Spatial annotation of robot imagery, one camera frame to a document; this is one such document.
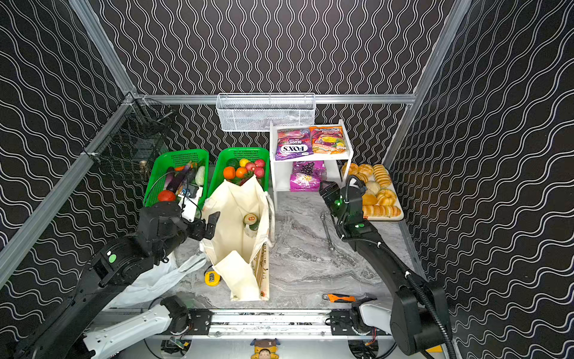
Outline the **cream canvas tote bag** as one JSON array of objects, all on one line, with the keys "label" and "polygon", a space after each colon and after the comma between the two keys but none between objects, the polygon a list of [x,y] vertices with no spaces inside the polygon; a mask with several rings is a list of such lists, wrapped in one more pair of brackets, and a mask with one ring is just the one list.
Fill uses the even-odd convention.
[{"label": "cream canvas tote bag", "polygon": [[[230,289],[230,300],[267,302],[270,299],[269,257],[274,241],[274,212],[267,191],[255,178],[243,185],[224,182],[204,203],[203,217],[214,212],[220,212],[221,216],[213,239],[202,241],[203,252]],[[244,232],[243,218],[248,213],[260,219],[255,238]]]}]

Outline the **green drink can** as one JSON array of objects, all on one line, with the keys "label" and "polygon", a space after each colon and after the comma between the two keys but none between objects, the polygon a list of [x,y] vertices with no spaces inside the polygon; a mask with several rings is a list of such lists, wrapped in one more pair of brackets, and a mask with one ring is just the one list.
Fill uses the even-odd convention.
[{"label": "green drink can", "polygon": [[259,217],[254,213],[248,213],[243,218],[245,235],[250,238],[255,238],[259,230]]}]

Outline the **purple snack pouch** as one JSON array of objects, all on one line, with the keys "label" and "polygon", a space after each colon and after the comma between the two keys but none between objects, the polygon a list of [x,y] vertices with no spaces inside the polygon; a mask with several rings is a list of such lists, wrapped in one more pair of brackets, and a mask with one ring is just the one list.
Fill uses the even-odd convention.
[{"label": "purple snack pouch", "polygon": [[290,191],[319,191],[321,181],[326,178],[327,169],[323,161],[294,162],[289,180]]}]

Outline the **purple Fox's candy bag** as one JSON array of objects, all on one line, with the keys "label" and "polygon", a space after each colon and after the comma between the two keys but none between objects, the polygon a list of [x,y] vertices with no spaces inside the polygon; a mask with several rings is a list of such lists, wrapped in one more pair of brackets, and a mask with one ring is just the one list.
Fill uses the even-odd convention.
[{"label": "purple Fox's candy bag", "polygon": [[280,129],[277,131],[275,159],[283,161],[313,154],[311,135],[308,128]]}]

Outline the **white plastic grocery bag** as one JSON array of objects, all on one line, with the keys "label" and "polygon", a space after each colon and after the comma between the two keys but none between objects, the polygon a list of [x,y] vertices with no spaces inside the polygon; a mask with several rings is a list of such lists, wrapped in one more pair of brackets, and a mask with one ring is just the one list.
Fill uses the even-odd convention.
[{"label": "white plastic grocery bag", "polygon": [[174,253],[167,259],[167,263],[161,262],[139,275],[131,285],[104,307],[104,311],[151,302],[175,287],[186,275],[201,269],[206,264],[206,255],[203,253],[192,255],[179,265]]}]

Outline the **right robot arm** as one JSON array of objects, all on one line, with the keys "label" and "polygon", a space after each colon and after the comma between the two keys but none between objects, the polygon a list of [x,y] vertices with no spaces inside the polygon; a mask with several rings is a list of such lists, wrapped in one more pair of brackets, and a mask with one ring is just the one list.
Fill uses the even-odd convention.
[{"label": "right robot arm", "polygon": [[418,275],[384,242],[363,212],[365,193],[366,184],[356,176],[343,186],[323,181],[319,187],[339,238],[371,265],[393,295],[390,309],[374,299],[360,301],[355,328],[376,328],[392,335],[406,355],[428,357],[429,349],[444,346],[447,357],[455,358],[444,288]]}]

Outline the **red tomato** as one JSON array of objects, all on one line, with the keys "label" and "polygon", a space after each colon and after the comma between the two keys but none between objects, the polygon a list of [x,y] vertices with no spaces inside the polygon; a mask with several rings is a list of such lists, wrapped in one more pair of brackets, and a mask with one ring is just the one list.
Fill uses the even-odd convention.
[{"label": "red tomato", "polygon": [[176,200],[176,195],[170,190],[163,190],[158,194],[159,202],[172,202]]}]

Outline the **white two-tier shelf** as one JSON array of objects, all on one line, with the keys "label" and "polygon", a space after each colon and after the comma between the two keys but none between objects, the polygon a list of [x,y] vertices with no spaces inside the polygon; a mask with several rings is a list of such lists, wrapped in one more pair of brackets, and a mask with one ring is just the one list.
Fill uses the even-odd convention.
[{"label": "white two-tier shelf", "polygon": [[303,127],[295,127],[295,126],[280,126],[276,127],[270,122],[270,166],[271,166],[271,179],[272,179],[272,188],[273,188],[273,201],[276,206],[278,206],[278,199],[277,196],[280,192],[290,192],[290,185],[289,179],[291,176],[292,165],[291,162],[301,162],[301,161],[323,161],[324,165],[326,166],[326,178],[329,181],[336,182],[338,185],[342,185],[347,177],[348,177],[348,170],[346,170],[343,174],[341,174],[338,163],[339,162],[352,162],[354,156],[354,149],[351,143],[351,139],[348,135],[348,130],[344,124],[343,119],[340,119],[337,124],[322,124],[318,125],[318,127],[342,127],[343,137],[345,139],[345,146],[346,151],[340,154],[323,154],[323,153],[314,153],[309,156],[303,156],[295,159],[287,159],[287,160],[275,160],[275,155],[277,152],[277,139],[278,139],[278,130],[281,129],[294,129],[299,130],[303,129]]}]

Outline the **left green basket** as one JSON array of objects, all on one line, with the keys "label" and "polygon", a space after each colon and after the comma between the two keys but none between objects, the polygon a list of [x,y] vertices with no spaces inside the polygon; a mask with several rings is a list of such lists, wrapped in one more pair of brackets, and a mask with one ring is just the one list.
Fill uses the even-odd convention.
[{"label": "left green basket", "polygon": [[160,155],[155,160],[143,199],[143,206],[158,203],[158,194],[164,190],[164,180],[169,167],[175,168],[176,174],[166,190],[176,197],[185,187],[195,185],[203,188],[198,209],[203,208],[209,189],[209,153],[202,149],[181,150]]}]

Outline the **green basket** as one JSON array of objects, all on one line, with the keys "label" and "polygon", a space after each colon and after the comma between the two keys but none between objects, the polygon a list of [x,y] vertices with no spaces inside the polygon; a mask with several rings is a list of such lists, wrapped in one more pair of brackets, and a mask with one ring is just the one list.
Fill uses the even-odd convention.
[{"label": "green basket", "polygon": [[[250,162],[245,166],[240,166],[241,159],[249,159]],[[223,171],[226,167],[233,166],[236,169],[236,178],[225,180]],[[262,167],[265,169],[265,177],[257,179],[254,176],[254,169]],[[270,184],[270,153],[261,147],[232,147],[223,150],[216,161],[215,170],[209,185],[208,196],[211,196],[216,188],[224,182],[231,182],[236,185],[243,185],[250,178],[257,179],[264,191],[268,191]]]},{"label": "green basket", "polygon": [[181,150],[160,155],[155,160],[143,199],[143,206],[158,203],[158,194],[164,190],[164,180],[169,167],[175,168],[176,174],[166,190],[176,197],[185,187],[195,185],[203,188],[198,209],[203,208],[209,189],[209,153],[202,149]]}]

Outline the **orange fruit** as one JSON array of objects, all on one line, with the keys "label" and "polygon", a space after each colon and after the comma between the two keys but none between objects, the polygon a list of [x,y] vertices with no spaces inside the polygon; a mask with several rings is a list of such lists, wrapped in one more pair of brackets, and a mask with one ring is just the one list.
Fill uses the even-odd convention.
[{"label": "orange fruit", "polygon": [[223,171],[225,180],[234,180],[236,178],[236,169],[233,166],[228,166]]}]

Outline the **yellow tape measure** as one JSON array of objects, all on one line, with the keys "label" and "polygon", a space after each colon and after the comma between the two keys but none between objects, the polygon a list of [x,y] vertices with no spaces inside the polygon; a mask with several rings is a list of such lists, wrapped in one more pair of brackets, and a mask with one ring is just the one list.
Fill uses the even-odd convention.
[{"label": "yellow tape measure", "polygon": [[209,266],[204,272],[204,282],[208,287],[216,287],[221,282],[221,276],[213,269],[213,266]]}]

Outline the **orange snack bag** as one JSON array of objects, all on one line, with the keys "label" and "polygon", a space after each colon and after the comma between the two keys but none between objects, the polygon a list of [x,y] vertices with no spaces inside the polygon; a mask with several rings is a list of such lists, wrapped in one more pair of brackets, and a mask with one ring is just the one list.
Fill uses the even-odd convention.
[{"label": "orange snack bag", "polygon": [[310,127],[312,150],[316,154],[337,155],[347,150],[341,126]]}]

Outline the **red apple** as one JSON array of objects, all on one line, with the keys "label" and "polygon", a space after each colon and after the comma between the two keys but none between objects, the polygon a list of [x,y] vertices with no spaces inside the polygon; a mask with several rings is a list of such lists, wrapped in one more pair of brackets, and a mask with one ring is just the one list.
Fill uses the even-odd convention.
[{"label": "red apple", "polygon": [[265,177],[265,169],[262,168],[262,167],[256,167],[256,168],[254,169],[254,176],[255,176],[257,179],[262,179],[262,178],[264,178],[264,177]]}]

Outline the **orange utility knife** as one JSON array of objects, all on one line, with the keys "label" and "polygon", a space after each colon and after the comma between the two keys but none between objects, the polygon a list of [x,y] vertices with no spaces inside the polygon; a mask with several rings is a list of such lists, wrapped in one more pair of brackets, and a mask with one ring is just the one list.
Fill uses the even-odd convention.
[{"label": "orange utility knife", "polygon": [[325,293],[322,295],[322,298],[331,303],[352,303],[357,300],[354,296],[338,293]]}]

